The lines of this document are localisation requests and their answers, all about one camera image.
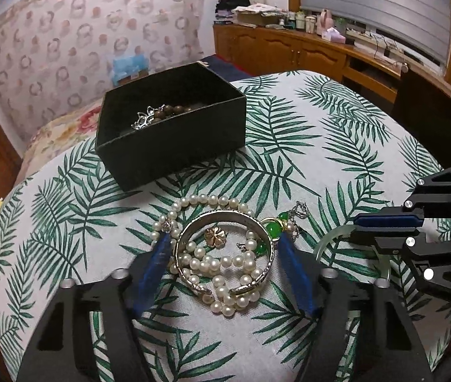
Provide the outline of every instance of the green bead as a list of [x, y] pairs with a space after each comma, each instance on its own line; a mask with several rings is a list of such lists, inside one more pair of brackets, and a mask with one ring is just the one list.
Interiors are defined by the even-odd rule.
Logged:
[[268, 246], [264, 242], [257, 243], [257, 247], [255, 247], [255, 255], [263, 256], [268, 251]]
[[278, 238], [282, 234], [282, 227], [276, 222], [268, 223], [268, 225], [266, 225], [266, 230], [268, 230], [268, 234], [271, 238]]

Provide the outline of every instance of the window blind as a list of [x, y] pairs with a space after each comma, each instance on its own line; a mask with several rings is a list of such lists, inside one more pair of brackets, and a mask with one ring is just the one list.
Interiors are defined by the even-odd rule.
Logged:
[[301, 0], [307, 10], [331, 10], [385, 30], [446, 61], [450, 39], [450, 0]]

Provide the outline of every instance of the metal bolt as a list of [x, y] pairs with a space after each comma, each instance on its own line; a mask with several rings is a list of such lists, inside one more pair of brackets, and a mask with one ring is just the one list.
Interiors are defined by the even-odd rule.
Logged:
[[69, 288], [73, 287], [75, 284], [76, 284], [75, 280], [73, 280], [73, 279], [63, 279], [59, 283], [59, 287], [62, 289], [69, 289]]
[[376, 287], [379, 287], [381, 289], [387, 289], [388, 287], [390, 287], [390, 282], [386, 279], [376, 279], [374, 284], [376, 285]]
[[128, 270], [126, 270], [125, 268], [118, 268], [117, 270], [114, 270], [110, 275], [113, 279], [120, 280], [128, 277], [128, 274]]
[[336, 279], [338, 277], [338, 272], [334, 268], [323, 268], [321, 270], [321, 275], [327, 279]]
[[432, 277], [434, 277], [434, 270], [432, 270], [431, 268], [426, 268], [423, 272], [423, 278], [425, 280], [432, 280]]

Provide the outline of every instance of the open box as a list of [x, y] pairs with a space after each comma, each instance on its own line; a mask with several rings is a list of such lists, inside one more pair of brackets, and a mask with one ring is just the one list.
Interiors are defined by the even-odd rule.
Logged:
[[[137, 112], [163, 104], [192, 110], [134, 130]], [[247, 102], [200, 63], [156, 73], [109, 91], [96, 153], [123, 191], [245, 145]]]

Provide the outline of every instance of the table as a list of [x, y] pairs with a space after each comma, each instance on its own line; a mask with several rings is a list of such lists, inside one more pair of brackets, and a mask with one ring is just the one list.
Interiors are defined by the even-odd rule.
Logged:
[[[297, 246], [319, 239], [358, 212], [400, 205], [435, 159], [366, 99], [329, 78], [304, 71], [240, 80], [248, 98], [244, 149], [123, 193], [95, 154], [95, 139], [74, 146], [21, 182], [0, 211], [0, 347], [13, 379], [29, 338], [59, 281], [88, 283], [149, 251], [151, 224], [181, 196], [197, 190], [237, 196], [259, 217], [305, 201], [308, 219]], [[212, 132], [203, 131], [203, 140]], [[177, 153], [177, 141], [174, 143]], [[186, 222], [193, 207], [185, 212]], [[451, 220], [426, 221], [430, 239], [451, 238]], [[214, 253], [234, 253], [231, 244]], [[346, 242], [324, 261], [351, 279], [378, 277], [370, 249]], [[451, 303], [418, 292], [408, 267], [391, 261], [400, 290], [434, 368], [451, 338]], [[358, 318], [337, 380], [347, 379]], [[99, 313], [92, 333], [101, 378], [110, 368]], [[232, 318], [215, 316], [174, 276], [163, 278], [155, 306], [135, 323], [158, 380], [291, 381], [311, 343], [314, 324], [297, 308], [277, 259], [261, 299]]]

